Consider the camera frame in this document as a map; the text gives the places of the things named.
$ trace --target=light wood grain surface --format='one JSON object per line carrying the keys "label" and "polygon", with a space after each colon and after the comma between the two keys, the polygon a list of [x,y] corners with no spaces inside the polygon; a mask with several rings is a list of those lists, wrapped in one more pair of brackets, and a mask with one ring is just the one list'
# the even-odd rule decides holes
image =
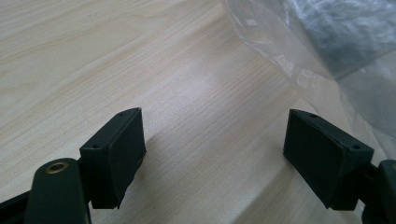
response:
{"label": "light wood grain surface", "polygon": [[1,201],[138,106],[148,154],[93,223],[360,223],[283,158],[289,109],[312,109],[218,1],[0,1]]}

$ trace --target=table surface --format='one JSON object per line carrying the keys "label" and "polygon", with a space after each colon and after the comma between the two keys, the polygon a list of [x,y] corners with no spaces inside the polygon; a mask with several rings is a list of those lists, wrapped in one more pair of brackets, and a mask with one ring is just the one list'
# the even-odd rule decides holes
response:
{"label": "table surface", "polygon": [[0,30],[1,201],[140,106],[148,154],[93,223],[361,223],[284,159],[289,109],[312,108],[220,2],[4,0]]}

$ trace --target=clear plastic wrap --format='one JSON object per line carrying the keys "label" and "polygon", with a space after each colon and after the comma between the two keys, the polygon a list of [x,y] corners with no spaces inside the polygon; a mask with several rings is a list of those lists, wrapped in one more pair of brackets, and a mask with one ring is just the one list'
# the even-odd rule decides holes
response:
{"label": "clear plastic wrap", "polygon": [[222,0],[238,36],[317,112],[396,159],[393,0]]}

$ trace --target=wooden table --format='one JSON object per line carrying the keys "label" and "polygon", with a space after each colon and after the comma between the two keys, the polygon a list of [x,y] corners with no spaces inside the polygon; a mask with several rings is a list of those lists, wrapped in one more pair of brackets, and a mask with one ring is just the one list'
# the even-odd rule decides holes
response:
{"label": "wooden table", "polygon": [[361,223],[326,210],[282,155],[312,111],[218,1],[0,2],[0,200],[141,106],[148,154],[93,223]]}

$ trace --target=transparent plastic sheet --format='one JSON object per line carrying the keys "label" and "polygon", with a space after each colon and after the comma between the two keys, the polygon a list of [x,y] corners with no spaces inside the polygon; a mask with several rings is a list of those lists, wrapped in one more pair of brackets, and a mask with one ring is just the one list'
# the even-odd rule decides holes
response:
{"label": "transparent plastic sheet", "polygon": [[317,112],[396,160],[396,2],[221,0],[238,36]]}

